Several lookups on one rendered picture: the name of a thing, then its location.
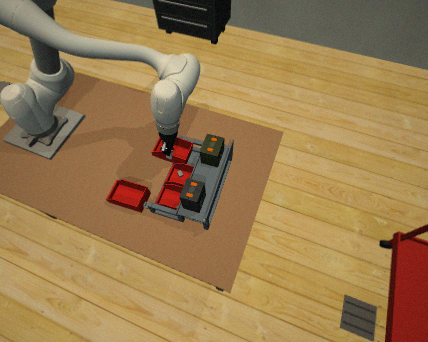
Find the red open-front bin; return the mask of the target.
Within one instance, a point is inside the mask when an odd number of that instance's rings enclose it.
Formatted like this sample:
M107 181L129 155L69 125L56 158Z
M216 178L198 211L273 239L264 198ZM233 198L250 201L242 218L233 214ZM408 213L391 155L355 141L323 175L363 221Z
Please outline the red open-front bin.
M115 205L143 212L143 205L148 201L150 194L147 186L122 179L116 180L106 200Z
M176 207L180 203L179 196L182 188L183 187L174 184L164 184L155 204L177 210Z
M187 178L190 178L191 173L193 171L194 166L177 163L172 164L172 167L169 171L169 174L165 180L165 184L174 184L183 187ZM179 177L177 171L181 170L183 173L183 177Z
M172 162L172 163L184 163L187 164L189 157L191 155L192 149L193 149L193 142L181 139L176 137L175 143L174 143L174 151L172 155L172 160L166 158L166 155L163 154L163 152L160 150L160 148L163 146L162 139L159 137L154 149L153 149L153 156L158 157L160 159Z

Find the grey metal shelf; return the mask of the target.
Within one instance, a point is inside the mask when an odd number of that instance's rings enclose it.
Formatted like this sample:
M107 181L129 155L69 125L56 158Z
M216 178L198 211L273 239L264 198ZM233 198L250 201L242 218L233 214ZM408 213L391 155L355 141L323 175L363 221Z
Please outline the grey metal shelf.
M205 183L206 197L204 199L200 213L184 209L181 204L181 201L178 205L177 210L171 209L162 205L158 205L152 202L148 202L148 203L145 202L144 208L146 209L149 208L149 210L152 213L165 216L180 222L184 222L186 218L195 222L202 223L204 229L208 230L214 211L216 209L231 161L232 161L233 143L234 143L234 139L232 139L230 146L224 145L224 152L218 167L201 163L201 159L200 159L201 148L193 147L192 149L192 152L187 164L194 166L194 168L189 179L193 179L193 180L197 180ZM226 162L226 165L225 165L225 162ZM224 168L224 171L223 171L223 168ZM208 229L207 229L207 224L208 224Z

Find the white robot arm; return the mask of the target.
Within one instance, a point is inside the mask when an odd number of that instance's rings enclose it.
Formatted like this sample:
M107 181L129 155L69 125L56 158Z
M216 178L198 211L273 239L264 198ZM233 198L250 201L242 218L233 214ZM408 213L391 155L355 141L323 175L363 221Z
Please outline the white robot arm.
M74 69L59 57L59 51L83 58L142 62L153 67L160 79L151 92L156 129L163 135L175 134L200 76L198 59L189 53L166 55L142 45L74 34L55 21L52 7L56 2L0 0L0 24L29 37L34 56L29 79L6 86L0 96L7 115L25 130L20 134L21 138L28 138L25 145L52 145L68 122L65 117L53 115L56 103L74 81Z

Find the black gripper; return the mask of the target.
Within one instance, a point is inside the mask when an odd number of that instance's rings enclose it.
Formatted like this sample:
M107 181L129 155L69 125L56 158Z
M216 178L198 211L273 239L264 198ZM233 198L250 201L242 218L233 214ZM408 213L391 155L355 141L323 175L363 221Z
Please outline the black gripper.
M174 151L173 146L175 143L175 138L178 135L178 131L172 135L163 135L160 132L158 132L158 133L159 133L160 138L163 140L162 141L163 146L160 148L160 150L163 152L163 154L166 155L166 158L172 160L172 155L173 155L173 151ZM166 151L166 152L164 152L164 151Z

